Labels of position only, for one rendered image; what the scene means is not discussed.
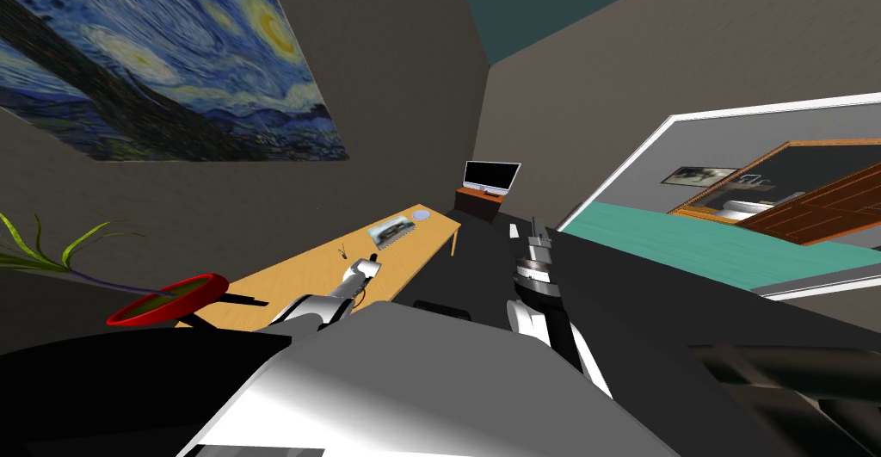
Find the grey picture book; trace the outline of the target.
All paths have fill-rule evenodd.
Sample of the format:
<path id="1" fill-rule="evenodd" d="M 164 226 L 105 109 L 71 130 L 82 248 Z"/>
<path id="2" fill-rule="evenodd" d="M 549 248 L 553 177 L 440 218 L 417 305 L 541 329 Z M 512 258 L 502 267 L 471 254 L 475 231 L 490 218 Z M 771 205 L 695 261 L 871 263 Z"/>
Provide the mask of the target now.
<path id="1" fill-rule="evenodd" d="M 367 234 L 378 250 L 383 250 L 415 228 L 415 223 L 404 215 L 370 226 Z"/>

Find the orange stand with black television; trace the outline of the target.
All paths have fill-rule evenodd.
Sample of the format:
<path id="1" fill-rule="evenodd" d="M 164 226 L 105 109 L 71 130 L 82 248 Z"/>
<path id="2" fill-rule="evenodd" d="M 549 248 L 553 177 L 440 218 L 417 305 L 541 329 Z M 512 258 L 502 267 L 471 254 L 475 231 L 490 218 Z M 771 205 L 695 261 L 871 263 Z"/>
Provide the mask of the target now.
<path id="1" fill-rule="evenodd" d="M 469 161 L 456 189 L 454 209 L 491 223 L 510 192 L 522 163 Z"/>

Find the light wooden table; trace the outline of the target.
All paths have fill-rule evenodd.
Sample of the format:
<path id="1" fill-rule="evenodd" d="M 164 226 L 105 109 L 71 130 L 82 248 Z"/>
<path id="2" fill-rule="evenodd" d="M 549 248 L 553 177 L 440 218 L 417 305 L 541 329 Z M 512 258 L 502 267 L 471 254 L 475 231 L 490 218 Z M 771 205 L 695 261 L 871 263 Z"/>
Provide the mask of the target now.
<path id="1" fill-rule="evenodd" d="M 429 210 L 432 216 L 414 221 L 410 215 L 416 210 Z M 412 220 L 415 228 L 387 248 L 378 250 L 367 229 L 397 215 Z M 299 296 L 331 292 L 353 261 L 373 253 L 378 254 L 381 269 L 355 301 L 354 311 L 373 302 L 392 301 L 436 253 L 441 250 L 454 253 L 459 228 L 460 223 L 453 219 L 424 205 L 415 205 L 230 284 L 229 293 L 255 297 L 265 301 L 266 306 L 219 302 L 200 309 L 197 315 L 221 329 L 258 330 Z"/>

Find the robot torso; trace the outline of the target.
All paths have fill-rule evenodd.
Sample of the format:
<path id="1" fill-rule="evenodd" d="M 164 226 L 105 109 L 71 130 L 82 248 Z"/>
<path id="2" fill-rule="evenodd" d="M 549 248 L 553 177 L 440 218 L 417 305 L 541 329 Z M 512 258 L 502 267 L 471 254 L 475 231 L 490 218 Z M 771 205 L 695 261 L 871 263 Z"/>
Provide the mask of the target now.
<path id="1" fill-rule="evenodd" d="M 191 438 L 325 457 L 678 457 L 545 343 L 379 302 L 268 326 L 273 355 Z"/>

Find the green plant in red pot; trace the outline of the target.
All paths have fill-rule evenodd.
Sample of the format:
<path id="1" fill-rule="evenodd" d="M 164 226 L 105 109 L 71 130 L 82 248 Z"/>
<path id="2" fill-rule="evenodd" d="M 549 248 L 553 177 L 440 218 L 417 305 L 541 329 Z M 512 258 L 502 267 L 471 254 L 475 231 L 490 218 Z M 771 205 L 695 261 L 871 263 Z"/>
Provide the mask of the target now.
<path id="1" fill-rule="evenodd" d="M 169 321 L 188 326 L 209 326 L 197 311 L 217 302 L 225 302 L 230 282 L 222 275 L 207 273 L 178 281 L 167 287 L 144 288 L 122 285 L 86 275 L 73 265 L 73 257 L 81 250 L 104 238 L 122 236 L 122 232 L 105 232 L 111 223 L 105 221 L 87 230 L 64 247 L 59 258 L 49 257 L 42 249 L 42 223 L 34 216 L 34 241 L 29 243 L 5 214 L 0 212 L 0 225 L 11 237 L 9 243 L 0 237 L 0 269 L 34 271 L 58 275 L 73 275 L 90 284 L 134 293 L 138 300 L 113 313 L 106 324 L 110 326 L 142 326 Z"/>

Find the brown wooden panel door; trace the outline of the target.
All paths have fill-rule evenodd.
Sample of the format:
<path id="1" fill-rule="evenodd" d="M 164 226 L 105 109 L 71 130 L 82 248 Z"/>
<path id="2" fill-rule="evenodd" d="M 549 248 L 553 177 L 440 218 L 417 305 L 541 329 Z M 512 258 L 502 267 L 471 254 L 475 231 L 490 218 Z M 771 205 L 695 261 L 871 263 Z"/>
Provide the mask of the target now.
<path id="1" fill-rule="evenodd" d="M 746 218 L 739 228 L 813 245 L 881 225 L 881 163 Z"/>

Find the blue swirling night sky painting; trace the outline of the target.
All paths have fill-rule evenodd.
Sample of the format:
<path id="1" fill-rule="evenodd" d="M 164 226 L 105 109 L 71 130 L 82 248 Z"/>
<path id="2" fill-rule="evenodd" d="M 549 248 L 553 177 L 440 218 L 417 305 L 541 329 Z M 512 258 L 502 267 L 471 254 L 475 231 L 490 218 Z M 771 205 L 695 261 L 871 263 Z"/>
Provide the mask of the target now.
<path id="1" fill-rule="evenodd" d="M 0 0 L 0 109 L 103 162 L 349 157 L 278 0 Z"/>

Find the grey framed wall picture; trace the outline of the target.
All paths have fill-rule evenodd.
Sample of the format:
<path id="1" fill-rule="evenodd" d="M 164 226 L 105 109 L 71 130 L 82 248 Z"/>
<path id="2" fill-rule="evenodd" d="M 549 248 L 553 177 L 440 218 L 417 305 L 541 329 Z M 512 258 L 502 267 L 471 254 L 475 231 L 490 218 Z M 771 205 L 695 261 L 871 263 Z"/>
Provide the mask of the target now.
<path id="1" fill-rule="evenodd" d="M 709 188 L 736 172 L 737 169 L 685 166 L 679 168 L 671 175 L 661 180 L 661 183 L 676 186 Z"/>

